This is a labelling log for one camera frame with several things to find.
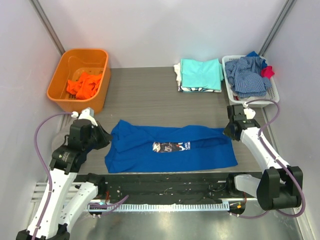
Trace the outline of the blue t shirt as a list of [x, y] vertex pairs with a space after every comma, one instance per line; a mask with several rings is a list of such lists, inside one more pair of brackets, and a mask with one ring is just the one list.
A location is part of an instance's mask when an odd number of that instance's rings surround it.
[[161, 127], [120, 120], [105, 156], [109, 173], [192, 172], [237, 166], [223, 128], [202, 125]]

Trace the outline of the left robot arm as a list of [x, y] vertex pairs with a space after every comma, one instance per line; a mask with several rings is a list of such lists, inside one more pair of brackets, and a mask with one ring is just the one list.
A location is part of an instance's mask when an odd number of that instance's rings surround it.
[[46, 168], [48, 182], [30, 225], [17, 233], [18, 240], [68, 240], [77, 219], [91, 200], [107, 192], [105, 177], [89, 173], [69, 203], [65, 203], [72, 183], [91, 150], [106, 147], [112, 140], [92, 117], [79, 117], [69, 129], [66, 144], [52, 153]]

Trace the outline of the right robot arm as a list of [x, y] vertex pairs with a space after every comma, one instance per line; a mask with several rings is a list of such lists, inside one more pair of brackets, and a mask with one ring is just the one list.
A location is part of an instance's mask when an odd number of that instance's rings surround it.
[[263, 134], [263, 127], [242, 104], [227, 107], [228, 124], [224, 135], [242, 142], [252, 153], [261, 168], [261, 178], [249, 173], [231, 173], [226, 180], [226, 193], [233, 198], [242, 193], [257, 199], [264, 211], [306, 207], [303, 193], [303, 172], [291, 166], [272, 147]]

